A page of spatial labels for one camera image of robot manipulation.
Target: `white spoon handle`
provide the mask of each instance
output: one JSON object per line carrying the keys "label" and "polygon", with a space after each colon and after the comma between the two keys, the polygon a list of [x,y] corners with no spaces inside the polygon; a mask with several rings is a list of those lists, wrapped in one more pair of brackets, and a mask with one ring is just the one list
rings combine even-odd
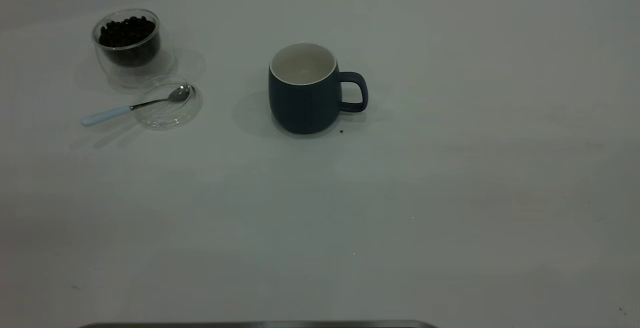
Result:
{"label": "white spoon handle", "polygon": [[105,112],[91,114],[83,118],[82,121],[80,121],[80,123],[82,123],[82,126],[93,126],[93,125],[97,125],[100,122],[105,122],[108,119],[121,116],[128,112],[131,112],[131,107],[122,106],[115,109],[106,110]]}

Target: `dark teal mug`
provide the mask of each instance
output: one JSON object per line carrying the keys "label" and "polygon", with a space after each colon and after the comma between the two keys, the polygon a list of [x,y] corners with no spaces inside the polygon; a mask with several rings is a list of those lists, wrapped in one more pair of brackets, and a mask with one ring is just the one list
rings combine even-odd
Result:
{"label": "dark teal mug", "polygon": [[[341,82],[354,82],[361,103],[343,102]],[[282,48],[269,64],[269,105],[276,120],[295,134],[313,134],[329,127],[343,112],[362,112],[369,102],[364,78],[340,72],[338,60],[315,43]]]}

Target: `white table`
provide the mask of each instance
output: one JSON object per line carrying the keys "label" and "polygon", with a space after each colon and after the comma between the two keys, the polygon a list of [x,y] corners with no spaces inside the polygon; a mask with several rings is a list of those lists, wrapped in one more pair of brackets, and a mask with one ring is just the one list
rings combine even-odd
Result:
{"label": "white table", "polygon": [[[153,132],[89,31],[156,12],[202,91]],[[0,0],[0,326],[640,323],[640,0]],[[324,44],[364,114],[274,126]],[[345,96],[357,99],[345,85]]]}

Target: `spoon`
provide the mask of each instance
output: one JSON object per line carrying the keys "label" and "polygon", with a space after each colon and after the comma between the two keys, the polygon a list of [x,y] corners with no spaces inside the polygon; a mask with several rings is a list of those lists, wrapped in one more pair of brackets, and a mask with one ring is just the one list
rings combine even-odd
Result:
{"label": "spoon", "polygon": [[182,102],[189,97],[190,93],[191,93],[191,87],[188,84],[181,85],[177,89],[174,89],[173,92],[169,94],[168,98],[163,98],[162,100],[149,101],[145,103],[139,103],[138,105],[133,105],[133,106],[117,107],[114,109],[106,110],[105,112],[91,114],[83,118],[82,121],[80,121],[80,123],[82,124],[82,126],[93,126],[93,125],[97,125],[98,123],[105,122],[108,119],[112,119],[114,117],[118,117],[123,114],[129,113],[132,110],[136,110],[141,107],[146,107],[148,105],[153,105],[154,103],[165,102],[165,101],[169,101],[173,103]]}

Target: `coffee bean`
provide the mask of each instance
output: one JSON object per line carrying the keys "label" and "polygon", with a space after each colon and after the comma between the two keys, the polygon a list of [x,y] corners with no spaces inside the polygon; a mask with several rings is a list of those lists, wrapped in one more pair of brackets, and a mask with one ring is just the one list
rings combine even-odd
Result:
{"label": "coffee bean", "polygon": [[[156,23],[146,17],[131,16],[124,21],[111,21],[100,28],[98,42],[107,47],[126,47],[147,39],[156,29]],[[104,50],[109,59],[120,66],[138,67],[149,63],[160,50],[158,34],[148,41],[126,50]]]}

